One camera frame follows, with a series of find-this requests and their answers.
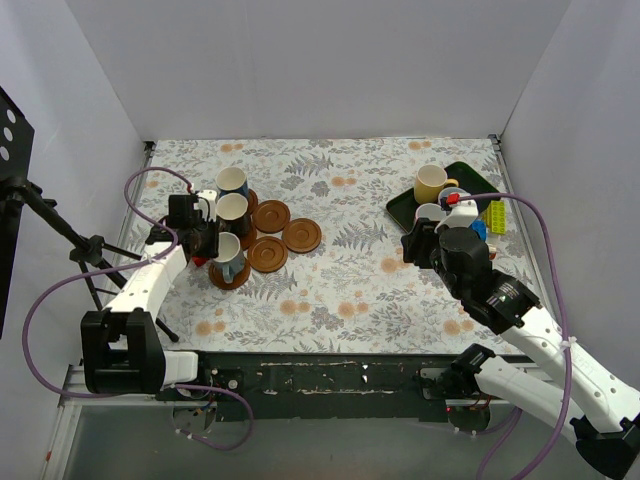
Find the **green mug back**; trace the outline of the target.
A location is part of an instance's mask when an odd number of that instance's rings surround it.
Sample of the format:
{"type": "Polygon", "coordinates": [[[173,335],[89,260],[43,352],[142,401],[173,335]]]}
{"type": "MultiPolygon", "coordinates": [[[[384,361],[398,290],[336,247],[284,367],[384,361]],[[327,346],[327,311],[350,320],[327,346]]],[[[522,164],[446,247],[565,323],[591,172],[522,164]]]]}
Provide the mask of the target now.
{"type": "Polygon", "coordinates": [[[222,271],[224,281],[230,283],[246,263],[240,239],[233,233],[221,232],[218,240],[218,256],[211,262],[222,271]]]}

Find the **black mug white inside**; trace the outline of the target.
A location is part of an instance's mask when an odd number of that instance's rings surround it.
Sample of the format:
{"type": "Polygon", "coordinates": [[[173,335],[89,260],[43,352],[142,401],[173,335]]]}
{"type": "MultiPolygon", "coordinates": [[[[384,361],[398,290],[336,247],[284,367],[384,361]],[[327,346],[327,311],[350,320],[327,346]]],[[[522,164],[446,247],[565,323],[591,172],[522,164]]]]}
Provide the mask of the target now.
{"type": "Polygon", "coordinates": [[[251,230],[251,218],[248,212],[248,200],[239,193],[229,193],[220,198],[216,205],[216,216],[224,232],[242,238],[251,230]]]}

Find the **dark wooden coaster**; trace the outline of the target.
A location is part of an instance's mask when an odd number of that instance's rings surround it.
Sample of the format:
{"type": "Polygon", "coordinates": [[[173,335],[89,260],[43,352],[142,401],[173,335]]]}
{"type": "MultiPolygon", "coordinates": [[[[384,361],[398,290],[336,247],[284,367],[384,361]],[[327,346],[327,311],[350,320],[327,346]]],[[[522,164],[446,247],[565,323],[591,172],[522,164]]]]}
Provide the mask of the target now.
{"type": "Polygon", "coordinates": [[[251,266],[248,262],[245,263],[244,268],[237,273],[230,283],[224,281],[222,271],[214,266],[213,263],[209,265],[208,275],[211,283],[221,290],[235,290],[242,286],[251,274],[251,266]]]}

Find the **blue mug white inside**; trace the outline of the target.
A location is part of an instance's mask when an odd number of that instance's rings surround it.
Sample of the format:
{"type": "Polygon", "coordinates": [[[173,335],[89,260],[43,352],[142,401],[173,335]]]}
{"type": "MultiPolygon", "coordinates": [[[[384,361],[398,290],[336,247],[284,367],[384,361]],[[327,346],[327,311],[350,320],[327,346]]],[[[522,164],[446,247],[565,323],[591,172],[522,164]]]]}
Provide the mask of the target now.
{"type": "Polygon", "coordinates": [[[237,193],[249,198],[247,174],[241,168],[232,166],[220,170],[215,182],[220,196],[237,193]]]}

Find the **cream mug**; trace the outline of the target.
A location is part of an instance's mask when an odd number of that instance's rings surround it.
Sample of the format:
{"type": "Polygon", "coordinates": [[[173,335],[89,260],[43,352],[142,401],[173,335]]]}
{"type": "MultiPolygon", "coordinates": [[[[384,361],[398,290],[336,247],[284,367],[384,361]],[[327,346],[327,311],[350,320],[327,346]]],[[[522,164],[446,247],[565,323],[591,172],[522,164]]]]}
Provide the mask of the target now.
{"type": "Polygon", "coordinates": [[[419,204],[436,203],[440,192],[448,187],[458,187],[456,179],[448,177],[444,168],[429,164],[419,168],[415,176],[413,195],[419,204]]]}

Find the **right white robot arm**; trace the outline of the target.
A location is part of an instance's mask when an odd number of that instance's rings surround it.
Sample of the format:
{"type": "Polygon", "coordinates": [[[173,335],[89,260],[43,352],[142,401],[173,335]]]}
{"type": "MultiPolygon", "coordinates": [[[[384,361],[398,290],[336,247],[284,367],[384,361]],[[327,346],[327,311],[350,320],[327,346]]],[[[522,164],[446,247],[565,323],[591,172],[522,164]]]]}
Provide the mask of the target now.
{"type": "Polygon", "coordinates": [[[401,239],[403,260],[434,270],[478,323],[528,356],[550,383],[474,344],[452,363],[454,389],[509,401],[574,442],[581,457],[609,479],[626,476],[639,455],[639,392],[609,372],[558,325],[538,297],[493,268],[489,250],[465,227],[418,220],[401,239]]]}

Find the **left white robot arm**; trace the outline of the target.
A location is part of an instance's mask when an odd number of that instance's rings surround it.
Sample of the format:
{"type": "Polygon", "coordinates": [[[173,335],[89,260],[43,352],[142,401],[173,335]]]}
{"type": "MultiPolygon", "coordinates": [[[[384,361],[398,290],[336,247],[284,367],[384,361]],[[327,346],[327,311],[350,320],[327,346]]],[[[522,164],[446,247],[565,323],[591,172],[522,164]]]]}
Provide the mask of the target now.
{"type": "Polygon", "coordinates": [[[170,196],[165,222],[152,227],[145,241],[143,265],[106,307],[82,318],[84,374],[90,392],[155,394],[176,383],[193,400],[211,392],[213,377],[198,366],[198,355],[164,350],[156,321],[191,258],[208,260],[218,254],[217,197],[213,190],[170,196]]]}

